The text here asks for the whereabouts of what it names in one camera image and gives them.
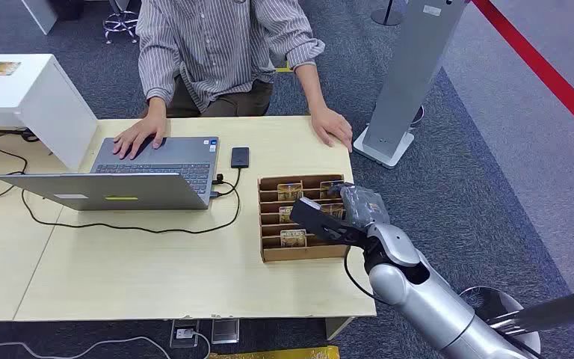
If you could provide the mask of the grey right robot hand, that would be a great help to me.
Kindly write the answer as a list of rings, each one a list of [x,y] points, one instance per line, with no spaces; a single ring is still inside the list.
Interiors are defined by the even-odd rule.
[[[391,224],[388,210],[381,195],[369,188],[341,182],[323,191],[329,196],[338,195],[345,210],[344,219],[355,227],[370,224]]]

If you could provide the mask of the person's right hand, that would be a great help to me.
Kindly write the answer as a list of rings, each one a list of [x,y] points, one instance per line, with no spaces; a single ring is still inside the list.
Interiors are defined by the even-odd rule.
[[[152,146],[158,149],[164,140],[166,127],[167,118],[163,114],[148,114],[114,139],[112,153],[120,159],[128,157],[133,160],[149,138],[152,139]]]

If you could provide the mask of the person's left hand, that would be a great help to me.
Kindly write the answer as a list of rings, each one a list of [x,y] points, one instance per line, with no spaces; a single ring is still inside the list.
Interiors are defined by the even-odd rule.
[[[312,128],[324,144],[333,147],[337,140],[352,152],[352,127],[342,115],[325,105],[312,108],[310,114]]]

